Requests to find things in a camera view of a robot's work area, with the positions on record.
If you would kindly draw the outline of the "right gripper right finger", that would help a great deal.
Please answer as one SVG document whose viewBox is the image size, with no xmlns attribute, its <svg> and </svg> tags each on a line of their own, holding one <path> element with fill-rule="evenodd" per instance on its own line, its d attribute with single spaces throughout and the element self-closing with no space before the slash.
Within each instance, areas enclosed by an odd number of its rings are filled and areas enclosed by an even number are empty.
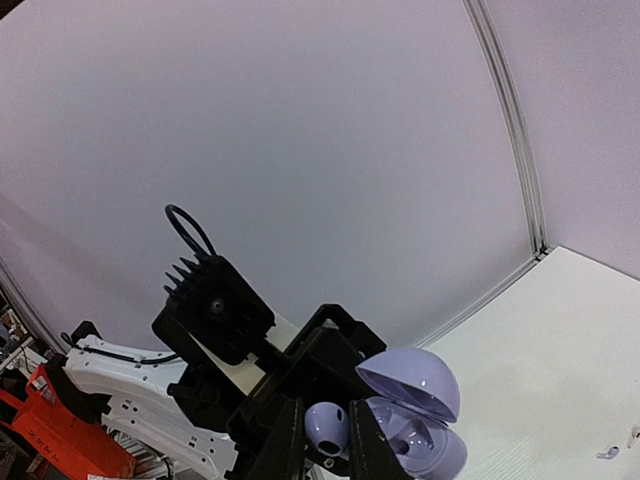
<svg viewBox="0 0 640 480">
<path fill-rule="evenodd" d="M 349 404 L 349 468 L 355 480 L 407 480 L 379 423 L 364 400 Z"/>
</svg>

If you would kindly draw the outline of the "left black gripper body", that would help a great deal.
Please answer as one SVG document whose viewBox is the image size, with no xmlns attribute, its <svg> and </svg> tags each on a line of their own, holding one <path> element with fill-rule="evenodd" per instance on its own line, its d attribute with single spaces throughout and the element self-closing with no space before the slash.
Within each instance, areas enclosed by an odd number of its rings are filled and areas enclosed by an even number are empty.
<svg viewBox="0 0 640 480">
<path fill-rule="evenodd" d="M 323 401 L 347 407 L 364 399 L 372 390 L 355 367 L 386 348 L 365 323 L 324 304 L 277 348 L 282 356 L 272 367 L 254 354 L 237 366 L 210 352 L 196 362 L 177 354 L 187 368 L 168 393 L 195 426 L 229 434 L 237 464 L 253 465 L 288 400 L 300 399 L 305 410 Z"/>
</svg>

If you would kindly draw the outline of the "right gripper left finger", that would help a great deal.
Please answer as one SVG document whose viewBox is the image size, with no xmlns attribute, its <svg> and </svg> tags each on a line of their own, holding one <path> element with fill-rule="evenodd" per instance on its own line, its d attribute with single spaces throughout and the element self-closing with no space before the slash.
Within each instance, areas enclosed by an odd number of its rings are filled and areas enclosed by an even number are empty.
<svg viewBox="0 0 640 480">
<path fill-rule="evenodd" d="M 248 480 L 300 480 L 305 478 L 304 406 L 288 400 L 257 456 Z"/>
</svg>

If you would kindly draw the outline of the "purple earbud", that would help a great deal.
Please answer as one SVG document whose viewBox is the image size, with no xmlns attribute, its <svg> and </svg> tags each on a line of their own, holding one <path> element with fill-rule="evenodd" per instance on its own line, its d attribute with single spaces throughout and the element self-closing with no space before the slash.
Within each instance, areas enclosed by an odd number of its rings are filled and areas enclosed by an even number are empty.
<svg viewBox="0 0 640 480">
<path fill-rule="evenodd" d="M 333 458 L 347 453 L 348 416 L 339 405 L 331 402 L 312 405 L 305 412 L 304 427 L 307 439 L 321 454 Z"/>
</svg>

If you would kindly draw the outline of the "purple charging case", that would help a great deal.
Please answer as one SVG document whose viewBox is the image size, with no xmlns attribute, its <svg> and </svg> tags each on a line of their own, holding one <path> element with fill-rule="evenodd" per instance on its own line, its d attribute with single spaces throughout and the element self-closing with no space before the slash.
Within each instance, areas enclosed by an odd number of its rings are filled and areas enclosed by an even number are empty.
<svg viewBox="0 0 640 480">
<path fill-rule="evenodd" d="M 394 348 L 355 367 L 375 394 L 366 399 L 391 450 L 415 479 L 454 479 L 468 452 L 451 429 L 460 414 L 458 382 L 437 355 Z"/>
</svg>

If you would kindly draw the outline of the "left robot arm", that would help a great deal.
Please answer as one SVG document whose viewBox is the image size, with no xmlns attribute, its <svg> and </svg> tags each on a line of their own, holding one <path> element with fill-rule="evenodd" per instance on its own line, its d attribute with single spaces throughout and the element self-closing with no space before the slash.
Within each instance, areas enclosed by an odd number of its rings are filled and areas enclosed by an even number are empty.
<svg viewBox="0 0 640 480">
<path fill-rule="evenodd" d="M 85 321 L 66 340 L 68 405 L 208 479 L 282 479 L 328 456 L 308 451 L 304 411 L 347 406 L 369 388 L 359 362 L 385 343 L 342 307 L 321 306 L 303 328 L 276 317 L 262 346 L 230 364 L 176 322 L 157 327 L 168 351 L 104 341 Z"/>
</svg>

